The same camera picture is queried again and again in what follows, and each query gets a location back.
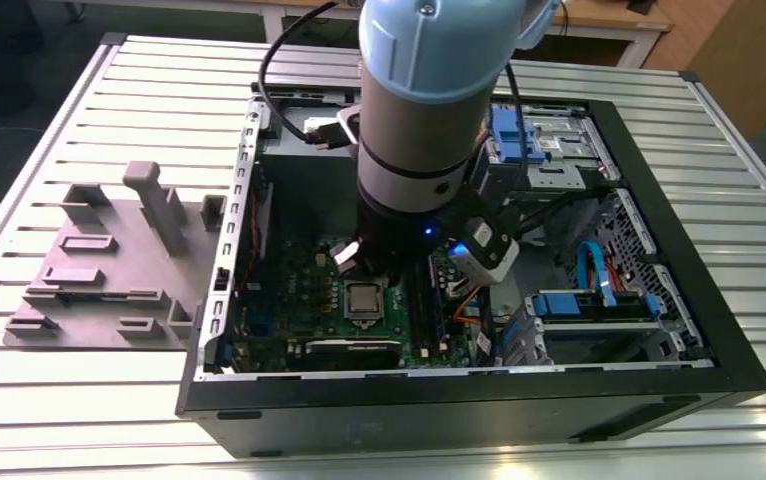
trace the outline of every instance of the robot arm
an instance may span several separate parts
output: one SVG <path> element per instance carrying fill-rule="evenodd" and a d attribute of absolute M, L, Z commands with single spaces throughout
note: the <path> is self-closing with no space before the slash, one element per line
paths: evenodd
<path fill-rule="evenodd" d="M 448 239 L 478 285 L 502 281 L 513 235 L 464 186 L 499 72 L 539 41 L 561 0 L 368 0 L 360 16 L 360 204 L 354 240 L 334 249 L 343 275 L 383 276 Z"/>

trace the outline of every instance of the blue drive bracket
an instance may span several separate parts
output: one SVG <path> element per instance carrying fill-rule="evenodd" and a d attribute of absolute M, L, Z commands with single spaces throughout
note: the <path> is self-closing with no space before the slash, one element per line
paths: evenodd
<path fill-rule="evenodd" d="M 639 314 L 638 320 L 650 319 L 658 321 L 665 315 L 665 309 L 662 307 L 662 300 L 659 296 L 653 293 L 646 293 L 630 297 L 630 292 L 619 293 L 622 299 L 622 305 L 617 304 L 614 306 L 605 306 L 603 308 L 595 308 L 591 300 L 594 290 L 589 289 L 587 292 L 582 290 L 570 291 L 550 291 L 541 292 L 533 295 L 531 307 L 534 309 L 534 316 L 538 318 L 553 318 L 553 319 L 590 319 L 590 320 L 605 320 L 605 319 L 630 319 L 630 308 L 637 309 L 635 313 Z"/>
<path fill-rule="evenodd" d="M 493 140 L 499 149 L 502 163 L 522 163 L 519 149 L 519 128 L 517 127 L 517 112 L 514 110 L 493 107 Z M 549 155 L 541 148 L 538 132 L 526 123 L 526 155 L 525 161 L 534 165 L 542 165 L 549 160 Z"/>

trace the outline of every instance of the blue led light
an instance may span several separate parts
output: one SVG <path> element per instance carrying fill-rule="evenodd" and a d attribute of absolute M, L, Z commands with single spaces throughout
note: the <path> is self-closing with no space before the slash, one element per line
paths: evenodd
<path fill-rule="evenodd" d="M 454 255 L 466 255 L 468 253 L 468 250 L 466 249 L 466 245 L 463 245 L 462 243 L 458 243 L 454 248 L 451 249 L 451 253 Z"/>

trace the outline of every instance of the aluminum profile table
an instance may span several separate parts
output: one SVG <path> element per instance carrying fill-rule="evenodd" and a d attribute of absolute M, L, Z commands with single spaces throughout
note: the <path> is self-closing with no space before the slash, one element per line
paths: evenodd
<path fill-rule="evenodd" d="M 175 417 L 182 352 L 16 351 L 7 315 L 41 266 L 72 182 L 112 198 L 130 160 L 183 200 L 228 188 L 266 46 L 108 35 L 0 204 L 0 472 L 67 478 L 766 478 L 766 395 L 622 443 L 236 462 Z M 286 47 L 274 83 L 356 86 L 352 50 Z M 766 169 L 701 85 L 677 73 L 517 63 L 523 94 L 613 101 L 766 366 Z M 506 83 L 499 82 L 499 91 Z"/>

